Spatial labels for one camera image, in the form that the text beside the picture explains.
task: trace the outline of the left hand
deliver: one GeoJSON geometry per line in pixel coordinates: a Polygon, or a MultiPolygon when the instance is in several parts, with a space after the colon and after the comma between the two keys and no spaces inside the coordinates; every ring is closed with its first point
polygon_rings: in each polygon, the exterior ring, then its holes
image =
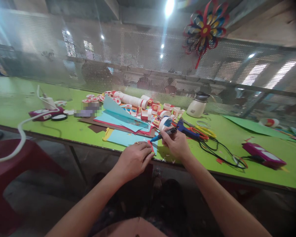
{"type": "Polygon", "coordinates": [[[149,161],[154,156],[154,153],[151,152],[152,149],[149,143],[135,143],[122,152],[112,171],[126,183],[144,172],[149,161]]]}

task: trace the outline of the red plastic chair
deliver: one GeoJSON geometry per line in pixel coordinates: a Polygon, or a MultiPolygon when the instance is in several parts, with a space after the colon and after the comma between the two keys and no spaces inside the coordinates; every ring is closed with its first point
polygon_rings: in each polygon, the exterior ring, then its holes
{"type": "MultiPolygon", "coordinates": [[[[11,154],[19,142],[20,139],[0,141],[0,158],[11,154]]],[[[3,198],[3,191],[24,171],[39,169],[45,169],[61,176],[67,174],[67,171],[63,170],[31,140],[26,140],[23,148],[15,157],[0,163],[0,233],[10,235],[22,223],[20,216],[3,198]]]]}

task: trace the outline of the metal mesh fence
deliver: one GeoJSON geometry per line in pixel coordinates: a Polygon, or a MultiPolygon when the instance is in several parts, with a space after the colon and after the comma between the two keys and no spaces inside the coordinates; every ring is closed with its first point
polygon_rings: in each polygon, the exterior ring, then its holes
{"type": "MultiPolygon", "coordinates": [[[[181,32],[0,10],[0,60],[12,76],[146,94],[183,108],[203,91],[216,100],[207,112],[252,119],[296,104],[296,49],[222,39],[195,69],[197,57],[185,54],[183,42],[181,32]]],[[[281,121],[296,124],[293,115],[281,121]]]]}

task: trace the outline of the table leg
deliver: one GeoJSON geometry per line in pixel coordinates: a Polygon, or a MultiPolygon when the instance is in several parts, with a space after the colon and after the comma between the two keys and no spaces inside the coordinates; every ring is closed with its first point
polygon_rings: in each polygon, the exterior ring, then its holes
{"type": "Polygon", "coordinates": [[[83,172],[83,170],[81,168],[81,164],[80,164],[80,161],[77,157],[75,149],[71,145],[65,145],[65,147],[68,152],[68,155],[70,156],[70,158],[73,161],[73,165],[75,166],[75,169],[76,169],[79,177],[84,181],[85,184],[87,184],[85,173],[83,172]]]}

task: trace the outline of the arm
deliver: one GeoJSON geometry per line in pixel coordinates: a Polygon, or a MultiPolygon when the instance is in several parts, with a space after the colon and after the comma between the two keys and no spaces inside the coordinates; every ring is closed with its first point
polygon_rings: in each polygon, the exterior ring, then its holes
{"type": "Polygon", "coordinates": [[[177,131],[171,137],[161,131],[162,143],[171,153],[180,159],[187,171],[194,178],[212,211],[221,231],[229,236],[271,236],[269,232],[231,196],[193,156],[186,137],[177,131]]]}
{"type": "Polygon", "coordinates": [[[144,172],[154,153],[148,143],[127,147],[113,169],[48,232],[46,237],[87,236],[102,209],[126,182],[144,172]]]}

